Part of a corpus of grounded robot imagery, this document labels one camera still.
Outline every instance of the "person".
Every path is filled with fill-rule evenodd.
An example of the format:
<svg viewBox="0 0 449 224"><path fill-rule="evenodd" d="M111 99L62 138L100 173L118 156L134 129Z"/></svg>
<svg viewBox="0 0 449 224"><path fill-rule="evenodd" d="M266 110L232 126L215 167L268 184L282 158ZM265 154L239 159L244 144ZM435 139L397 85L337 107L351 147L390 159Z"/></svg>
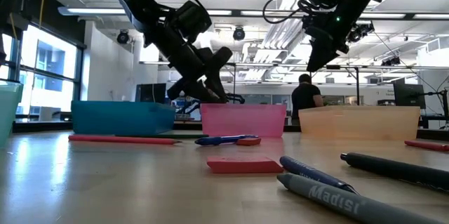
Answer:
<svg viewBox="0 0 449 224"><path fill-rule="evenodd" d="M300 85L292 93L292 102L292 125L294 126L300 126L299 110L324 106L320 89L311 84L310 75L300 76Z"/></svg>

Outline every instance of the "orange plastic bin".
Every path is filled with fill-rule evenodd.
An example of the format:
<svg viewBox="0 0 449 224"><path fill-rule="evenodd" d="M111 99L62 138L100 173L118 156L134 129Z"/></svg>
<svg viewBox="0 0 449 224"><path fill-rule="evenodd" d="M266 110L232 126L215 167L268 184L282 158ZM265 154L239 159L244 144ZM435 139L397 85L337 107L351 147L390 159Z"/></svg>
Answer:
<svg viewBox="0 0 449 224"><path fill-rule="evenodd" d="M203 132L210 136L282 137L285 105L201 104Z"/></svg>

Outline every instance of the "wooden table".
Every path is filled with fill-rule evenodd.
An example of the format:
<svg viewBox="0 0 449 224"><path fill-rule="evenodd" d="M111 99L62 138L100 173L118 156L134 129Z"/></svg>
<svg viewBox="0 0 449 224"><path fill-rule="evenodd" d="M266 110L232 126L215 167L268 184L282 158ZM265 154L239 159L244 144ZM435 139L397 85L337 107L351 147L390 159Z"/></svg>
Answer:
<svg viewBox="0 0 449 224"><path fill-rule="evenodd" d="M353 223L286 191L275 175L214 175L206 166L206 157L214 155L283 154L347 181L364 196L449 222L449 195L353 169L339 158L360 152L449 170L449 155L401 141L310 140L286 133L257 147L199 147L193 141L68 143L68 134L15 136L2 151L0 223Z"/></svg>

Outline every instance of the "ceiling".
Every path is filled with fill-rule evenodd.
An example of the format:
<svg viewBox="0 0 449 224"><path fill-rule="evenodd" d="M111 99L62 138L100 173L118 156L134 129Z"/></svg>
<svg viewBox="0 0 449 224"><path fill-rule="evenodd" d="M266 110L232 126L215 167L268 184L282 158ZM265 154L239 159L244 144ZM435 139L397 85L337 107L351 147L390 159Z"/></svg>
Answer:
<svg viewBox="0 0 449 224"><path fill-rule="evenodd" d="M120 4L117 0L58 0L62 4L70 7L97 7L97 8L119 8ZM186 0L158 0L159 3L171 7L180 7ZM246 9L260 11L267 0L199 0L207 9ZM282 6L283 0L275 1L269 5L270 9L280 9L284 7L286 10L295 9L295 4ZM384 0L379 5L371 8L372 11L419 11L419 12L449 12L449 0ZM207 39L210 39L210 45L213 49L218 49L221 46L228 46L233 51L238 52L240 60L245 55L245 47L249 44L260 44L262 41L267 41L269 33L276 31L279 25L270 25L262 18L223 18L214 17L213 26L209 29ZM382 61L382 55L388 56L388 52L398 48L401 58L406 64L413 64L416 61L416 48L425 45L425 42L434 40L439 35L449 35L449 22L442 21L374 21L376 32L380 38L385 42L384 45L380 39L371 34L362 39L357 44L351 45L351 50L346 56L336 59L333 63L347 64L356 63L379 65ZM306 37L298 38L299 29L294 29L292 26L297 26L298 22L288 22L283 29L278 30L278 40L289 38L289 46L285 49L287 52L279 53L280 60L288 60L287 56L292 58L288 63L301 63L304 59L296 59L299 57L292 55L295 47L291 44L307 43ZM246 31L245 41L234 41L232 34L236 26L243 26ZM106 35L115 38L120 29L131 29L132 26L126 17L109 16L97 19L97 27ZM136 39L140 38L140 34L130 31ZM253 57L256 51L249 52Z"/></svg>

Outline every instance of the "teal plastic bin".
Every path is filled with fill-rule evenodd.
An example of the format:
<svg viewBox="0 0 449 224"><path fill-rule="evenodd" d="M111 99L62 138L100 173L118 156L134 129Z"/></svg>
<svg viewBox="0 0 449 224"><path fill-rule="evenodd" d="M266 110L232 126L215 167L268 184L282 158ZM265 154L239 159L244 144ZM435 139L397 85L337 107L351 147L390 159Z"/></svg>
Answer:
<svg viewBox="0 0 449 224"><path fill-rule="evenodd" d="M173 130L175 108L147 102L72 101L79 134L148 136Z"/></svg>
<svg viewBox="0 0 449 224"><path fill-rule="evenodd" d="M0 149L8 142L22 92L22 84L0 80Z"/></svg>

